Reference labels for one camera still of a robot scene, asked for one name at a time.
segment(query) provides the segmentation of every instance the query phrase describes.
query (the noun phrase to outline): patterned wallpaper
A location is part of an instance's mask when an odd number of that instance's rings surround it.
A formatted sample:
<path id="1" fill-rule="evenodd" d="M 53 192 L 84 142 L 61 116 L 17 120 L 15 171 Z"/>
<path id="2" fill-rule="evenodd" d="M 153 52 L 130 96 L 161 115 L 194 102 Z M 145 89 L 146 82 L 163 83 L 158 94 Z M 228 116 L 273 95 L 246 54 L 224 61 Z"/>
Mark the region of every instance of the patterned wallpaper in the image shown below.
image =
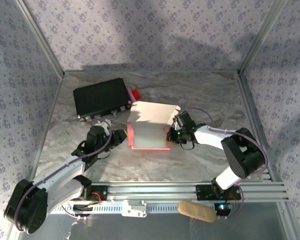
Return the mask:
<path id="1" fill-rule="evenodd" d="M 27 0 L 63 70 L 235 70 L 272 0 Z"/>
<path id="2" fill-rule="evenodd" d="M 300 225 L 300 0 L 288 0 L 246 77 Z"/>
<path id="3" fill-rule="evenodd" d="M 58 78 L 13 0 L 0 0 L 0 239 L 3 212 L 38 151 Z"/>

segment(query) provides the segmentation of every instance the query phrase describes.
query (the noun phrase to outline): marble surface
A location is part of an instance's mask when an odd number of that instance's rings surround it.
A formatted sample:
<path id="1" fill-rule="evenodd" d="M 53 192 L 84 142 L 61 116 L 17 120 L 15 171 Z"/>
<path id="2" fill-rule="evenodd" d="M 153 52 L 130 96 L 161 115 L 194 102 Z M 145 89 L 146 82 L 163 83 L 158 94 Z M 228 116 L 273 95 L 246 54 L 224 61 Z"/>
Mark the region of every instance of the marble surface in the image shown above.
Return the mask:
<path id="1" fill-rule="evenodd" d="M 127 87 L 137 88 L 142 101 L 198 107 L 208 111 L 215 127 L 249 127 L 233 74 L 211 72 L 67 72 L 61 85 L 36 176 L 62 164 L 77 145 L 86 139 L 90 124 L 78 121 L 73 90 L 117 77 Z M 125 128 L 129 111 L 112 120 L 114 129 Z M 210 123 L 200 111 L 190 112 L 196 123 Z M 191 151 L 173 144 L 169 151 L 131 150 L 127 139 L 99 160 L 85 175 L 93 182 L 108 181 L 211 181 L 227 167 L 224 152 L 208 145 Z"/>

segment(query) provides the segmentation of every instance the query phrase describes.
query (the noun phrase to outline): black electronic device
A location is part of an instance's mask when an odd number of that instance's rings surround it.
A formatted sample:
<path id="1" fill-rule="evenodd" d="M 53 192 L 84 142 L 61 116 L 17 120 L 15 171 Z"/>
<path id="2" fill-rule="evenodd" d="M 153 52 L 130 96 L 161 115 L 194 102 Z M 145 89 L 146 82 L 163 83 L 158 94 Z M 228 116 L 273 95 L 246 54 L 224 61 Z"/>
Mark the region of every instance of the black electronic device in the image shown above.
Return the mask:
<path id="1" fill-rule="evenodd" d="M 122 78 L 115 78 L 73 91 L 76 114 L 80 121 L 90 121 L 130 108 L 131 101 Z"/>

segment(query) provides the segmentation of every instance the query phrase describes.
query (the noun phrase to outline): tan foam block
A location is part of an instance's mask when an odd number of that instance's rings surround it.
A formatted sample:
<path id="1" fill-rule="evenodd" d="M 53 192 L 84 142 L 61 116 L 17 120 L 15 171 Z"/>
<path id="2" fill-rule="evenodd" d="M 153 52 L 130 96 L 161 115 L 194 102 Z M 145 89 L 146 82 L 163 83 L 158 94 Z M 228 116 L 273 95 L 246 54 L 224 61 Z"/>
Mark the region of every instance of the tan foam block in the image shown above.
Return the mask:
<path id="1" fill-rule="evenodd" d="M 213 208 L 192 201 L 180 201 L 178 210 L 182 215 L 208 223 L 213 223 L 217 219 L 217 213 Z"/>

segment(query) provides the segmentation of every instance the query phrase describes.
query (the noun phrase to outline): cardboard box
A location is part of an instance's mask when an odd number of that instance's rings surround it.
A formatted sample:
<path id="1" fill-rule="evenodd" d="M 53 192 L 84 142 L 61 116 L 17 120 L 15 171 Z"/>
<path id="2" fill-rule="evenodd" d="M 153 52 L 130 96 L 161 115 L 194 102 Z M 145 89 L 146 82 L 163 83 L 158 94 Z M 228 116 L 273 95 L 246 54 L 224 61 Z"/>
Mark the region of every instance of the cardboard box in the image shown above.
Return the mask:
<path id="1" fill-rule="evenodd" d="M 139 150 L 169 150 L 171 142 L 166 141 L 166 134 L 179 111 L 177 105 L 133 103 L 127 121 L 128 145 Z"/>

